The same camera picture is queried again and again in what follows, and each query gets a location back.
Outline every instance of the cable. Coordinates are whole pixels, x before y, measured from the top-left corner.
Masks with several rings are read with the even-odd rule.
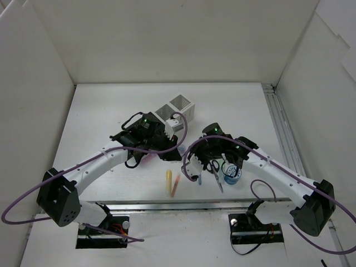
[[[183,134],[183,137],[182,139],[178,142],[177,145],[171,147],[170,149],[166,149],[166,150],[161,150],[161,151],[155,151],[155,150],[143,150],[143,149],[138,149],[136,147],[128,147],[128,146],[117,146],[117,147],[112,147],[110,149],[107,149],[106,151],[104,151],[104,153],[109,153],[111,151],[114,151],[114,150],[120,150],[120,149],[124,149],[124,150],[132,150],[132,151],[136,151],[136,152],[142,152],[142,153],[147,153],[147,154],[164,154],[164,153],[168,153],[168,152],[171,152],[173,151],[174,149],[178,148],[184,141],[185,137],[187,136],[187,133],[188,133],[188,122],[187,122],[187,119],[185,118],[185,116],[180,113],[180,112],[174,112],[172,113],[172,115],[175,115],[175,114],[178,114],[179,116],[182,117],[183,121],[184,121],[184,126],[185,126],[185,129],[184,129],[184,134]],[[62,175],[64,174],[67,174],[73,170],[76,170],[77,168],[85,165],[85,164],[88,164],[90,163],[91,161],[93,160],[96,160],[96,159],[99,159],[100,157],[102,157],[104,155],[104,153],[101,153],[101,154],[98,154],[76,166],[73,166],[71,168],[69,168],[68,170],[65,170],[65,171],[62,171],[58,174],[56,174],[55,176],[52,176],[51,178],[47,179],[46,181],[43,181],[41,183],[39,183],[38,185],[34,186],[33,188],[31,188],[30,190],[28,190],[27,192],[25,192],[23,195],[21,195],[20,197],[18,197],[17,199],[15,199],[15,201],[13,203],[11,203],[9,205],[9,207],[7,207],[5,209],[5,211],[2,213],[1,215],[1,220],[3,223],[5,224],[10,224],[10,225],[19,225],[19,224],[28,224],[28,223],[34,223],[36,221],[45,221],[45,220],[50,220],[51,218],[50,217],[45,217],[45,218],[39,218],[39,219],[32,219],[32,220],[25,220],[25,221],[9,221],[6,219],[6,215],[8,214],[8,212],[14,207],[16,206],[16,204],[18,204],[21,200],[23,200],[26,196],[28,196],[29,194],[33,193],[34,191],[36,191],[37,189],[39,189],[40,187],[42,187],[43,185],[46,185],[50,182],[52,182],[53,180],[61,177]]]
[[[144,113],[143,112],[138,112],[136,114],[133,114],[127,121],[125,121],[122,125],[121,125],[121,129],[123,129],[124,131],[126,131],[126,128],[125,128],[125,125],[128,124],[132,119],[133,117],[137,116],[137,115],[143,115]]]
[[[116,236],[119,236],[121,238],[131,239],[134,242],[144,242],[145,241],[145,239],[133,238],[133,237],[128,236],[128,235],[122,235],[122,234],[119,234],[119,233],[116,233],[116,232],[112,232],[112,231],[109,231],[109,230],[106,230],[106,229],[103,229],[103,228],[100,228],[100,227],[96,227],[96,226],[93,226],[93,225],[90,225],[90,224],[83,224],[83,225],[85,227],[88,227],[88,228],[103,232],[105,234],[116,235]]]
[[[86,228],[85,232],[86,232],[85,237],[95,242],[95,240],[89,235],[89,228]]]
[[[260,245],[262,245],[262,244],[267,240],[268,234],[269,234],[269,230],[267,231],[267,233],[265,234],[265,236],[262,238],[261,242],[258,243],[255,247],[253,247],[251,250],[249,250],[249,251],[246,252],[246,253],[239,253],[239,252],[234,248],[233,240],[231,239],[232,234],[230,234],[230,244],[231,244],[232,249],[233,249],[237,254],[239,254],[239,255],[241,255],[241,256],[248,255],[248,254],[254,252],[256,249],[258,249],[258,248],[260,247]]]
[[[120,230],[119,228],[117,228],[116,226],[112,226],[111,228],[114,228],[115,230],[119,231],[122,235],[125,235],[125,232],[123,230]]]
[[[226,161],[224,161],[221,164],[221,172],[222,172],[222,174],[227,176],[227,177],[229,177],[229,178],[236,178],[236,176],[239,174],[239,168],[236,165],[234,165],[236,167],[235,174],[234,175],[229,175],[229,174],[224,173],[224,171],[223,171],[223,167],[224,167],[225,164],[226,164]]]
[[[324,260],[321,260],[323,267],[327,267],[326,263]]]
[[[271,234],[271,239],[274,237],[274,229],[273,229],[273,225],[272,224],[269,224],[269,226],[271,227],[271,231],[272,231],[272,234]]]
[[[141,162],[141,159],[138,162],[136,162],[133,166],[130,166],[129,164],[127,164],[127,161],[125,161],[125,166],[129,169],[134,169],[140,164],[140,162]]]
[[[251,182],[251,184],[250,184],[251,192],[252,192],[252,194],[253,194],[258,200],[261,200],[261,198],[258,197],[258,195],[255,193],[254,189],[252,188],[252,186],[253,186],[253,184],[254,184],[255,182],[262,182],[262,183],[264,183],[266,186],[268,186],[269,189],[272,191],[274,202],[277,202],[276,193],[274,192],[272,186],[270,186],[267,182],[265,182],[264,180],[261,180],[261,179],[253,180],[253,181]]]
[[[266,158],[264,155],[258,153],[257,151],[249,148],[248,146],[246,146],[244,143],[238,141],[238,140],[234,140],[234,139],[230,139],[228,137],[225,136],[219,136],[219,135],[209,135],[209,136],[203,136],[202,138],[196,140],[195,142],[193,142],[188,149],[186,150],[185,154],[184,154],[184,158],[183,158],[183,166],[182,166],[182,170],[184,175],[192,182],[195,182],[197,179],[193,179],[191,178],[188,173],[187,173],[187,168],[186,168],[186,160],[187,160],[187,155],[189,153],[189,151],[192,149],[192,147],[194,147],[197,143],[207,140],[207,139],[223,139],[223,140],[227,140],[230,141],[234,144],[237,144],[247,150],[249,150],[250,152],[252,152],[253,154],[257,155],[258,157],[260,157],[261,159],[265,160],[265,161],[269,161],[273,166],[275,166],[277,169],[279,169],[280,171],[284,172],[285,174],[287,174],[288,176],[290,176],[291,178],[293,178],[294,180],[296,180],[297,182],[299,182],[300,184],[306,186],[309,189],[312,189],[314,192],[318,193],[319,195],[323,196],[324,198],[328,199],[329,201],[331,201],[332,203],[336,204],[336,206],[338,206],[339,208],[341,208],[344,212],[346,212],[347,215],[349,215],[349,217],[355,222],[356,224],[356,216],[353,215],[351,213],[351,211],[349,211],[343,204],[341,204],[339,201],[337,201],[336,199],[332,198],[331,196],[325,194],[324,192],[320,191],[317,188],[314,188],[313,186],[309,185],[308,183],[306,183],[305,181],[303,181],[302,179],[298,178],[297,176],[295,176],[294,174],[292,174],[290,171],[288,171],[287,169],[285,169],[284,167],[280,166],[279,164],[277,164],[276,162],[274,162],[273,160],[270,160],[268,158]],[[315,248],[328,253],[328,254],[334,254],[334,255],[345,255],[345,254],[350,254],[352,252],[356,251],[356,246],[348,249],[348,250],[344,250],[344,251],[332,251],[332,250],[327,250],[325,248],[322,248],[320,246],[318,246],[317,244],[311,242],[309,239],[307,239],[296,227],[294,227],[293,225],[291,225],[291,227],[293,228],[294,231],[296,231],[297,234],[299,234],[305,241],[307,241],[310,245],[314,246]]]

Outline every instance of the black bracket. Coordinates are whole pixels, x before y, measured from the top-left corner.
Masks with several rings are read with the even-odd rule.
[[[217,122],[206,126],[202,133],[204,136],[219,135],[233,139],[231,135],[223,132]],[[240,136],[239,138],[235,139],[235,141],[240,141],[251,149],[258,149],[258,146],[246,137]],[[188,159],[195,155],[203,165],[203,170],[206,170],[211,160],[222,159],[222,154],[224,153],[229,163],[236,165],[239,169],[242,169],[243,161],[249,159],[249,152],[250,151],[248,149],[234,144],[228,140],[207,139],[196,144],[190,150]]]
[[[333,185],[326,180],[321,183],[314,182],[317,189],[334,198]],[[295,225],[311,236],[318,236],[327,224],[335,210],[335,204],[325,197],[313,192],[310,196],[303,197],[306,202],[301,208],[290,212]]]
[[[49,169],[43,177],[43,181],[55,176],[58,171]],[[66,226],[74,221],[80,212],[76,182],[69,182],[61,176],[52,182],[42,186],[37,196],[37,204],[56,222],[59,227]]]
[[[116,224],[122,225],[124,221],[130,221],[128,216],[112,216],[107,225],[100,225],[100,228],[122,234],[118,231]],[[128,234],[128,229],[122,229],[125,234]],[[78,230],[78,238],[76,249],[121,249],[126,248],[127,242],[122,238],[112,238],[110,235],[97,231],[91,228]]]
[[[229,214],[230,239],[233,245],[284,242],[279,224],[272,225],[259,222],[258,226],[252,225],[250,223],[251,216],[255,215]]]
[[[140,119],[132,123],[114,136],[110,136],[112,141],[117,141],[123,146],[136,147],[145,150],[167,150],[177,144],[177,137],[169,140],[165,134],[165,124],[162,123],[152,113],[145,113]],[[129,151],[127,159],[134,157],[136,162],[140,162],[146,153]],[[182,157],[178,149],[171,152],[159,154],[164,161],[181,161]]]

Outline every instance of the tabletop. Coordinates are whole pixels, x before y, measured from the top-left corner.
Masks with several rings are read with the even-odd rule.
[[[202,129],[218,122],[234,138],[245,136],[267,154],[284,163],[275,129],[260,83],[171,83],[78,85],[54,161],[58,170],[82,162],[105,146],[110,135],[133,114],[156,111],[182,94],[195,103],[189,123],[188,147],[202,136]],[[212,174],[202,173],[202,185],[181,176],[174,198],[165,192],[166,171],[173,181],[181,162],[163,162],[157,156],[134,170],[124,164],[114,167],[93,182],[81,195],[87,201],[189,201],[254,199],[249,185],[257,176],[243,170],[235,185],[222,183],[221,193]],[[265,185],[256,184],[262,198],[271,198]],[[285,197],[276,190],[277,197]]]

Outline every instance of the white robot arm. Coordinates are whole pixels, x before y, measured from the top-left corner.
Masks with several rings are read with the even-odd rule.
[[[246,213],[249,223],[256,225],[288,223],[296,225],[311,236],[320,234],[334,212],[335,205],[312,189],[298,183],[276,165],[283,167],[311,187],[334,197],[332,184],[325,180],[318,183],[300,176],[275,160],[272,162],[272,158],[257,144],[245,137],[234,140],[231,135],[222,131],[218,123],[209,125],[202,132],[203,138],[194,142],[187,149],[187,153],[190,153],[184,157],[182,171],[188,179],[196,181],[211,160],[224,159],[239,169],[256,174],[263,181],[283,192],[293,202],[291,205],[286,202],[272,203],[258,200],[251,204]]]
[[[180,161],[181,156],[177,148],[177,133],[182,130],[182,123],[171,117],[163,124],[153,113],[143,114],[142,117],[123,128],[123,131],[111,136],[109,144],[92,155],[89,162],[81,167],[73,166],[73,171],[61,176],[41,187],[37,203],[57,223],[66,226],[71,222],[101,225],[111,217],[110,211],[102,205],[92,204],[79,200],[84,190],[104,173],[135,158],[136,166],[146,155],[144,152],[127,149],[114,149],[128,147],[143,150],[156,150],[168,152],[160,153],[159,157],[166,161]],[[48,170],[43,180],[47,180],[59,172],[52,168]]]

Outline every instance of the black cable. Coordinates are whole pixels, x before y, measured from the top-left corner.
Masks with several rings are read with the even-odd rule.
[[[125,129],[125,125],[128,124],[132,119],[133,117],[135,117],[136,115],[143,115],[144,113],[143,112],[138,112],[136,114],[133,114],[127,121],[125,121],[122,125],[121,125],[121,129],[123,129],[124,131],[126,131]]]
[[[323,267],[327,267],[327,264],[324,262],[324,260],[322,260],[322,265]]]
[[[89,240],[91,240],[93,242],[96,241],[89,235],[89,228],[87,228],[86,231],[85,231],[85,238],[88,238]]]
[[[130,166],[129,164],[127,164],[127,161],[125,161],[125,166],[128,167],[129,169],[134,169],[140,164],[140,162],[141,159],[138,162],[136,162],[136,164],[134,164],[133,166]]]
[[[237,250],[235,250],[235,248],[234,248],[233,239],[232,239],[232,236],[233,236],[233,235],[232,235],[232,233],[231,233],[231,234],[230,234],[231,247],[232,247],[232,249],[233,249],[237,254],[239,254],[239,255],[241,255],[241,256],[248,255],[248,254],[254,252],[256,249],[258,249],[258,248],[260,247],[260,245],[262,245],[263,242],[267,240],[268,234],[269,234],[269,230],[267,231],[266,235],[262,238],[262,241],[261,241],[260,243],[258,243],[254,248],[252,248],[251,250],[249,250],[249,251],[246,252],[246,253],[239,253],[239,252],[238,252]]]
[[[235,178],[235,177],[239,174],[239,168],[238,168],[236,165],[234,165],[234,166],[236,166],[235,174],[234,174],[233,176],[232,176],[232,175],[229,175],[229,174],[226,174],[226,173],[224,173],[223,168],[222,168],[222,167],[224,167],[225,163],[226,163],[226,161],[224,161],[224,162],[221,164],[221,172],[222,172],[222,174],[224,174],[225,176],[227,176],[227,177],[229,177],[229,178]]]

